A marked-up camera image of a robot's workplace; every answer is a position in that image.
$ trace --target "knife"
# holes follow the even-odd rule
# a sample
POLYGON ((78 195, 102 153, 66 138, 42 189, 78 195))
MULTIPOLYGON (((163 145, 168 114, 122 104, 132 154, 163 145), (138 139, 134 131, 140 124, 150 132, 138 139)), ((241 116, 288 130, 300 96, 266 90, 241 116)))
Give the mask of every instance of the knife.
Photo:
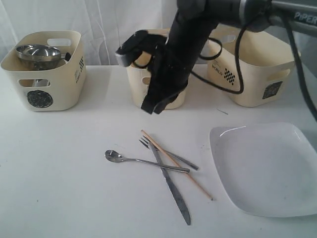
MULTIPOLYGON (((159 164, 163 165, 163 161, 162 161, 161 157, 159 156, 159 153, 157 152, 157 150, 155 149, 155 146, 151 142, 149 142, 149 148, 152 151, 157 162, 159 164)), ((168 175, 168 172, 166 171, 166 169, 161 168, 160 170, 162 170, 162 173, 163 173, 164 178, 166 179, 167 185, 168 185, 168 187, 169 187, 169 189, 170 189, 170 191, 175 199, 175 202, 176 202, 180 212, 182 213, 187 225, 191 225, 190 214, 189 214, 188 208, 184 202, 182 195, 180 194, 177 187, 173 183, 172 179, 168 175)))

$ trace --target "white plate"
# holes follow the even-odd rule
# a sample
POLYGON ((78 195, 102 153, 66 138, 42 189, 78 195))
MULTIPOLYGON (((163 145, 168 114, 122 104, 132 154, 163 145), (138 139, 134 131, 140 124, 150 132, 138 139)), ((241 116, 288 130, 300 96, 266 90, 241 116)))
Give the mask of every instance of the white plate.
POLYGON ((317 154, 288 123, 217 127, 211 152, 231 201, 266 217, 317 214, 317 154))

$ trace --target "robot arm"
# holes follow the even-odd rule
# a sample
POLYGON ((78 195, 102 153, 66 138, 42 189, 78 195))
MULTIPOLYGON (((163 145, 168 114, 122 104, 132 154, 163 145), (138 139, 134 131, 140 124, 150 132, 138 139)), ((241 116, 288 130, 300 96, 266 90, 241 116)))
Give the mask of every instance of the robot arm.
POLYGON ((152 55, 146 65, 151 81, 141 106, 149 114, 161 113, 186 88, 201 50, 219 23, 238 28, 248 24, 248 30, 260 32, 270 25, 283 26, 275 15, 278 10, 288 16, 293 30, 317 37, 315 0, 177 0, 177 7, 168 38, 138 31, 116 52, 125 67, 142 51, 152 55))

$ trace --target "metal spoon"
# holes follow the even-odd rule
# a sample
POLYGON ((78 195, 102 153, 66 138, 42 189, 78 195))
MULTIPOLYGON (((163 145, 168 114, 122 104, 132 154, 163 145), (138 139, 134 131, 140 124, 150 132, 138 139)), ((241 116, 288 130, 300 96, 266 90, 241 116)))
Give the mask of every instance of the metal spoon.
POLYGON ((110 162, 115 162, 115 163, 120 163, 120 162, 125 162, 125 161, 138 161, 138 162, 154 165, 154 166, 161 167, 161 168, 168 169, 168 170, 173 170, 173 171, 178 171, 178 172, 183 172, 183 173, 190 172, 190 170, 186 169, 186 168, 173 167, 173 166, 168 166, 168 165, 160 165, 158 163, 154 163, 154 162, 147 161, 147 160, 125 158, 114 150, 107 150, 105 152, 105 157, 110 162))

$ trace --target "white backdrop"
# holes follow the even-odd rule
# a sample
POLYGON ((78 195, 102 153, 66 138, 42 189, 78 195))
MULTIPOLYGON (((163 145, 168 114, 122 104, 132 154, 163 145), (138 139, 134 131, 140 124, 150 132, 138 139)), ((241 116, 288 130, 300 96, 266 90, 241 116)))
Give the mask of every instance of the white backdrop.
MULTIPOLYGON (((114 52, 135 31, 170 27, 176 0, 0 0, 0 60, 27 34, 76 30, 87 64, 117 64, 114 52)), ((287 40, 279 28, 268 32, 287 40)), ((316 41, 296 34, 304 63, 317 75, 316 41)))

